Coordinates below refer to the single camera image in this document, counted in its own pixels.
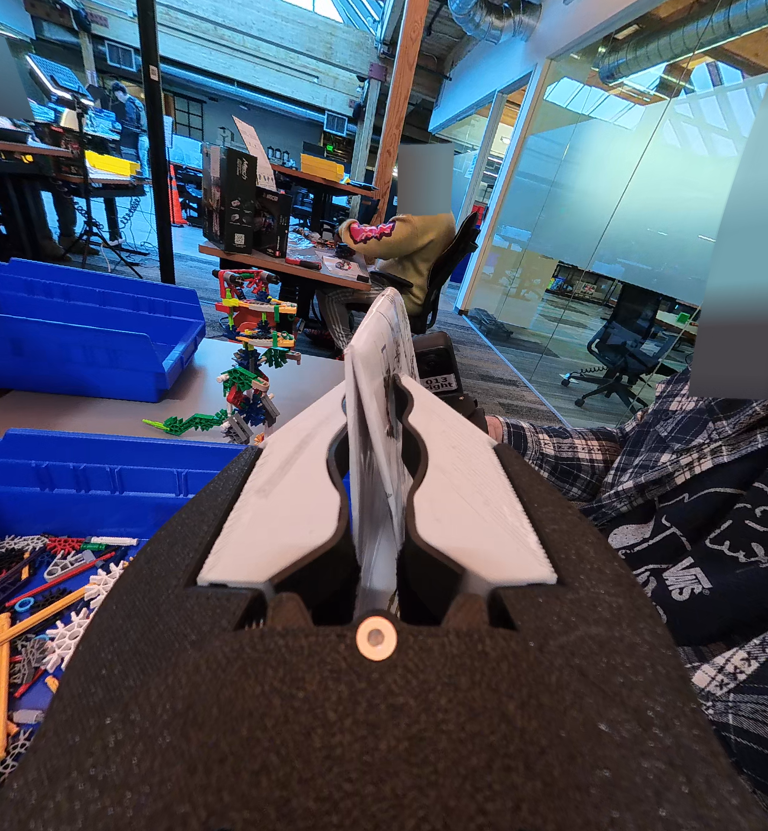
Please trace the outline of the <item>tall black cardboard box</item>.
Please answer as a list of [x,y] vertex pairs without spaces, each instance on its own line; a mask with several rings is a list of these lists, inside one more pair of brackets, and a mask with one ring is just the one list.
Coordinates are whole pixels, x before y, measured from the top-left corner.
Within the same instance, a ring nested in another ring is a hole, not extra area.
[[203,235],[224,252],[251,254],[258,159],[210,143],[202,159]]

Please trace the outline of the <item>colourful construction toy model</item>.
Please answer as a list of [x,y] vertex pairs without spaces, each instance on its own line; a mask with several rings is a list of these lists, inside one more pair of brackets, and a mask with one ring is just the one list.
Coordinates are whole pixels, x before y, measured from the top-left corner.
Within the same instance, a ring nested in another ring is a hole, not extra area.
[[231,367],[216,378],[224,406],[212,415],[142,422],[173,437],[217,430],[231,443],[259,445],[279,417],[266,369],[299,365],[302,359],[296,348],[297,305],[271,296],[273,278],[264,270],[220,268],[213,274],[219,280],[216,308],[224,314],[220,325],[237,346]]

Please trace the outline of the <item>white instruction booklet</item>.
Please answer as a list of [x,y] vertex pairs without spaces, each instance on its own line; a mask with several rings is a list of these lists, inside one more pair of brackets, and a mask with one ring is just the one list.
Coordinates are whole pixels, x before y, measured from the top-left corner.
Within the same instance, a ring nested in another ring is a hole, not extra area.
[[352,537],[361,569],[356,613],[387,609],[397,590],[411,477],[401,459],[399,375],[418,379],[407,310],[380,293],[345,351]]

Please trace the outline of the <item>wooden desk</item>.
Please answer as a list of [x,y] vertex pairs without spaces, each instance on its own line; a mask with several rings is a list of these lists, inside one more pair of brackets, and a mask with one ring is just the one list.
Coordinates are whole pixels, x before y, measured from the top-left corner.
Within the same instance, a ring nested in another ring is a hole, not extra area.
[[[281,284],[281,299],[290,298],[293,288],[297,290],[297,316],[304,320],[307,319],[307,313],[310,312],[315,292],[320,288],[330,285],[346,288],[353,293],[365,293],[370,287],[369,283],[325,274],[322,269],[314,271],[287,265],[285,259],[273,258],[259,252],[253,251],[250,254],[225,252],[218,245],[208,240],[199,245],[199,251],[202,254],[218,258],[220,261],[219,267],[223,269],[247,267],[262,269],[275,274]],[[318,248],[312,248],[309,254],[304,252],[303,255],[293,251],[293,257],[298,258],[321,260],[322,255],[323,251]]]

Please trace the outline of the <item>orange traffic cone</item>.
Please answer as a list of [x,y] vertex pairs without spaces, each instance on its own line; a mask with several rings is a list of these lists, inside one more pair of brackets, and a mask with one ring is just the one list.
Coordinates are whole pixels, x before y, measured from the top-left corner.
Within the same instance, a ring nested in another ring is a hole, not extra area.
[[168,184],[171,224],[177,227],[189,225],[182,212],[181,199],[173,164],[169,164]]

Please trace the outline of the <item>pile of construction toy pieces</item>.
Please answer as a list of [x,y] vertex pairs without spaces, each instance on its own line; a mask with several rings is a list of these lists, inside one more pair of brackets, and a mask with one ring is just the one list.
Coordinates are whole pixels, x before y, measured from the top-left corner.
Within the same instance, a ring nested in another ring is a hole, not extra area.
[[78,642],[143,541],[0,537],[0,788],[28,750]]

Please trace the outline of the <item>blue bin with toy pieces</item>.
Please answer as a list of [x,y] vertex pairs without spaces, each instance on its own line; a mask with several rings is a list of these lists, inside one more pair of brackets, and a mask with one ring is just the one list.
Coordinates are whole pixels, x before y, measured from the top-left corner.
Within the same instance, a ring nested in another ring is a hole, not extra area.
[[0,790],[0,829],[153,829],[131,804],[152,797],[119,755],[123,724],[175,703],[165,683],[245,619],[248,592],[195,578],[255,459],[235,444],[20,430],[0,439],[0,539],[139,540]]

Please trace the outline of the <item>person's plaid shirt torso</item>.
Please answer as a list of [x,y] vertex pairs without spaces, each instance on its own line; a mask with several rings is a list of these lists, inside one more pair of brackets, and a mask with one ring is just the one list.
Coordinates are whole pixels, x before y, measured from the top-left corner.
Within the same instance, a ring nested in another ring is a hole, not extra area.
[[768,811],[768,401],[691,398],[688,380],[620,430],[586,435],[572,495],[666,623]]

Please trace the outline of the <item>empty blue plastic bin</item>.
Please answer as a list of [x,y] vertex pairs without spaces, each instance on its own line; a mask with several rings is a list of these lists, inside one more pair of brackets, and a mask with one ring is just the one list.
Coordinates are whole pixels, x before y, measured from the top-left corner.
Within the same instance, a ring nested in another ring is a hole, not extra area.
[[189,288],[0,263],[0,389],[158,402],[204,335]]

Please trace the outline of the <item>black office chair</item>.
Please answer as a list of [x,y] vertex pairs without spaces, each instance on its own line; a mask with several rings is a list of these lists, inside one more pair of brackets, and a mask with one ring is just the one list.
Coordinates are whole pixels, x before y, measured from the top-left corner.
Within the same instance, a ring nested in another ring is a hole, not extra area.
[[440,254],[433,263],[427,281],[426,295],[420,307],[420,312],[409,315],[410,330],[414,335],[424,335],[433,327],[441,296],[441,291],[452,276],[455,268],[469,254],[477,249],[477,239],[480,232],[481,216],[473,211],[457,230],[451,244]]
[[589,397],[612,395],[631,413],[647,406],[632,387],[658,369],[678,339],[677,334],[670,333],[664,339],[654,337],[661,300],[659,293],[628,283],[622,285],[610,317],[587,344],[589,354],[605,369],[603,376],[594,377],[593,370],[578,370],[561,380],[563,387],[568,387],[571,380],[595,384],[594,390],[575,400],[576,407],[583,407]]

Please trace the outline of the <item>wooden post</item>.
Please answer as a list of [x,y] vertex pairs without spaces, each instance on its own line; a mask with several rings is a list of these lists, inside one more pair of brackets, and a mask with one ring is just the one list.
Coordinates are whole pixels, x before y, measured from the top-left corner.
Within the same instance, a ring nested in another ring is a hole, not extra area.
[[392,172],[397,161],[428,7],[428,1],[406,1],[403,8],[397,53],[390,77],[387,107],[373,178],[379,198],[378,210],[372,219],[373,224],[382,223],[385,219]]

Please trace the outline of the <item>printed booklet on desk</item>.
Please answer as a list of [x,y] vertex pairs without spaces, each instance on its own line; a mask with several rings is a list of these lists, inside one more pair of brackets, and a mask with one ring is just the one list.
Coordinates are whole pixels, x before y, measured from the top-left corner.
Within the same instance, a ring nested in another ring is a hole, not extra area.
[[342,258],[329,254],[321,257],[322,271],[334,277],[352,279],[361,283],[369,283],[368,267],[360,256]]

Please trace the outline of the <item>light panel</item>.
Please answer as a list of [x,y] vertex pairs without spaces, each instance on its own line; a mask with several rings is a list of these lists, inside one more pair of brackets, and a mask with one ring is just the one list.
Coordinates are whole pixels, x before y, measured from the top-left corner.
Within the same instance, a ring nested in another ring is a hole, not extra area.
[[95,105],[87,89],[69,68],[35,53],[26,54],[26,63],[33,77],[46,94],[61,101],[67,109],[77,109],[79,106],[93,107]]

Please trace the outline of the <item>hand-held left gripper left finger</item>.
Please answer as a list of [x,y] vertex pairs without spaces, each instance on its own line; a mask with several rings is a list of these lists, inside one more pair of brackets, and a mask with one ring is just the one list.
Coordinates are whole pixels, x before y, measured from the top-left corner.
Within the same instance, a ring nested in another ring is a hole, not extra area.
[[344,397],[342,382],[265,441],[199,586],[338,591],[352,581]]

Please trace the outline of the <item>silver air duct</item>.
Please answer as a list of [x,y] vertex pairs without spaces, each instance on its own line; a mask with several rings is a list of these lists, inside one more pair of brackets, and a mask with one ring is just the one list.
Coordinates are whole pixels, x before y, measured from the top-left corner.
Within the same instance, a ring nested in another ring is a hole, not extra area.
[[526,42],[542,12],[531,1],[449,1],[454,21],[478,41],[500,44],[513,38]]
[[768,1],[720,2],[670,26],[612,46],[600,58],[597,74],[607,85],[661,64],[721,46],[768,26]]

